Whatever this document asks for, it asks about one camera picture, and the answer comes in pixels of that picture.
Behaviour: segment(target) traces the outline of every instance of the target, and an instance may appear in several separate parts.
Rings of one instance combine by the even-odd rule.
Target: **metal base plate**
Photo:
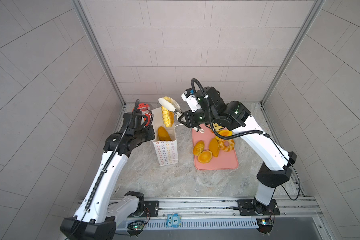
[[[158,201],[144,201],[144,206],[148,208],[151,217],[157,217],[158,215]],[[134,216],[130,214],[128,217],[146,217],[147,213],[144,211],[140,216]]]
[[[257,214],[252,207],[251,199],[239,199],[237,200],[237,205],[239,207],[240,216],[253,216]],[[270,209],[274,215],[280,215],[280,210],[277,206],[276,200],[271,200],[268,209]]]

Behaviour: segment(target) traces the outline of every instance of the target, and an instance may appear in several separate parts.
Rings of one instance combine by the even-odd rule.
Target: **gray tiled wall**
[[[127,102],[179,101],[192,78],[260,101],[312,3],[81,0]]]
[[[327,0],[265,104],[337,240],[360,240],[360,0]]]
[[[121,107],[69,0],[0,0],[0,239],[64,238]]]

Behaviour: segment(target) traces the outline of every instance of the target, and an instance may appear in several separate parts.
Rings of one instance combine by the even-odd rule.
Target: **wire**
[[[296,196],[295,199],[292,199],[291,196],[288,194],[287,190],[285,189],[285,187],[283,185],[281,185],[281,187],[284,189],[285,193],[288,195],[289,199],[291,199],[292,201],[296,201],[299,197],[299,194],[300,194],[300,190],[301,190],[301,183],[300,183],[300,178],[299,178],[299,175],[298,175],[298,172],[296,171],[295,167],[292,165],[292,163],[284,156],[284,154],[280,151],[279,147],[277,146],[277,144],[273,141],[272,138],[269,138],[273,144],[276,146],[276,148],[279,150],[279,152],[281,153],[281,155],[285,158],[285,160],[287,160],[289,162],[289,164],[291,165],[291,167],[293,168],[293,170],[295,171],[296,173],[296,176],[298,178],[298,186],[299,186],[299,190],[298,190],[298,194]]]
[[[83,221],[83,219],[84,219],[84,217],[85,217],[86,214],[87,214],[87,212],[84,213],[83,217],[81,218],[79,224],[76,226],[75,230],[73,230],[73,232],[72,232],[66,239],[64,239],[64,240],[69,239],[69,238],[72,236],[72,234],[74,234],[74,233],[76,232],[76,230],[79,228],[79,225],[80,225],[81,222]]]

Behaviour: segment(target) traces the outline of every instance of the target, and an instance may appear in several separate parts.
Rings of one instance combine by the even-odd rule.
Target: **metal frame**
[[[84,31],[86,32],[87,37],[89,39],[89,42],[94,47],[96,55],[99,57],[99,61],[100,61],[102,68],[104,69],[104,72],[106,73],[108,79],[110,79],[112,87],[113,87],[113,89],[115,89],[116,94],[119,97],[121,103],[123,105],[125,105],[124,98],[123,98],[122,94],[120,93],[119,88],[117,87],[115,78],[113,77],[112,72],[110,71],[110,68],[107,64],[105,56],[104,56],[103,52],[101,51],[99,42],[97,41],[96,36],[95,36],[94,32],[92,31],[92,27],[89,24],[89,21],[84,13],[84,10],[81,6],[80,1],[79,0],[71,0],[71,1],[72,1],[73,9],[75,10],[77,16],[79,17],[79,20],[80,20],[80,22],[84,28]]]
[[[283,62],[281,63],[277,73],[275,74],[275,77],[273,78],[271,85],[269,86],[267,92],[265,93],[263,99],[260,101],[263,105],[266,104],[266,102],[268,101],[271,93],[273,92],[273,90],[275,89],[277,83],[279,82],[281,76],[283,75],[284,71],[287,69],[289,63],[291,62],[293,56],[295,55],[298,47],[300,46],[302,40],[304,39],[305,35],[307,34],[309,28],[311,27],[313,21],[315,20],[315,18],[317,17],[317,15],[319,14],[322,5],[324,4],[326,0],[316,0],[307,17],[305,18],[298,34],[296,35],[296,38],[293,40],[293,43],[291,45],[291,47],[289,48],[287,54],[284,57]]]

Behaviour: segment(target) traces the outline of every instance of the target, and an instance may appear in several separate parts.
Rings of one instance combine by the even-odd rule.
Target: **black cable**
[[[79,224],[76,226],[76,228],[75,228],[75,230],[73,230],[73,232],[66,238],[66,239],[64,239],[64,240],[67,240],[67,239],[69,239],[71,236],[72,236],[72,234],[74,234],[75,232],[76,232],[76,230],[79,228],[79,225],[81,224],[81,222],[83,221],[83,219],[84,219],[84,217],[85,217],[85,215],[86,215],[86,213],[87,212],[85,212],[84,213],[84,215],[83,215],[83,217],[81,218],[81,220],[80,220],[80,222],[79,222]]]
[[[225,136],[222,136],[220,135],[216,130],[215,130],[215,127],[213,126],[213,122],[212,122],[212,115],[211,115],[211,104],[209,102],[209,97],[207,96],[207,94],[205,93],[205,90],[203,88],[203,86],[201,85],[201,83],[196,79],[196,78],[192,78],[191,80],[191,86],[192,86],[192,90],[194,93],[196,93],[196,89],[195,89],[195,84],[197,84],[197,86],[199,87],[200,91],[203,93],[203,96],[204,98],[206,99],[206,107],[207,107],[207,112],[208,112],[208,117],[209,117],[209,126],[211,128],[211,130],[213,131],[213,133],[221,138],[221,139],[224,139],[224,140],[229,140],[229,139],[234,139],[236,137],[241,137],[241,136],[244,136],[244,135],[248,135],[248,134],[254,134],[254,133],[258,133],[258,134],[261,134],[261,135],[264,135],[265,137],[271,137],[268,133],[264,133],[263,131],[260,131],[260,130],[249,130],[249,131],[244,131],[244,132],[240,132],[240,133],[237,133],[237,134],[234,134],[232,136],[229,136],[229,137],[225,137]]]
[[[127,122],[127,125],[125,126],[124,131],[121,133],[120,139],[119,139],[119,141],[117,142],[117,145],[116,145],[116,147],[115,147],[115,150],[112,151],[112,153],[111,153],[111,155],[109,156],[108,160],[107,160],[106,163],[104,164],[104,167],[103,167],[102,171],[99,173],[99,176],[98,176],[97,179],[96,179],[95,185],[93,186],[93,189],[92,189],[92,191],[91,191],[91,194],[90,194],[89,197],[88,197],[87,204],[86,204],[86,206],[85,206],[85,210],[86,210],[86,211],[88,211],[89,207],[91,206],[93,197],[94,197],[95,194],[96,194],[96,190],[97,190],[97,188],[99,187],[99,184],[100,184],[100,182],[101,182],[101,179],[103,178],[104,173],[106,172],[106,170],[107,170],[110,162],[112,161],[113,157],[115,156],[116,150],[117,150],[117,148],[119,147],[121,140],[124,138],[125,133],[127,132],[128,127],[129,127],[129,125],[131,124],[132,119],[133,119],[134,116],[135,116],[135,113],[136,113],[136,111],[137,111],[137,108],[139,107],[139,103],[140,103],[139,99],[136,99],[136,101],[135,101],[135,108],[134,108],[133,111],[132,111],[131,117],[129,118],[129,120],[128,120],[128,122]]]
[[[289,164],[291,165],[291,167],[293,168],[293,170],[295,170],[295,173],[296,173],[296,176],[298,178],[298,186],[299,186],[299,190],[298,190],[298,194],[296,196],[295,199],[292,199],[291,196],[288,194],[287,190],[284,188],[283,185],[281,185],[281,187],[284,189],[285,193],[288,195],[289,199],[291,199],[292,201],[296,201],[299,197],[299,194],[300,194],[300,190],[301,190],[301,183],[300,183],[300,178],[299,178],[299,175],[298,175],[298,172],[296,171],[295,167],[292,165],[292,163],[284,156],[284,154],[280,151],[279,147],[277,146],[277,144],[273,141],[272,138],[270,138],[271,141],[273,142],[273,144],[276,146],[276,148],[279,150],[279,152],[281,153],[281,155],[285,158],[285,160],[287,160],[289,162]]]

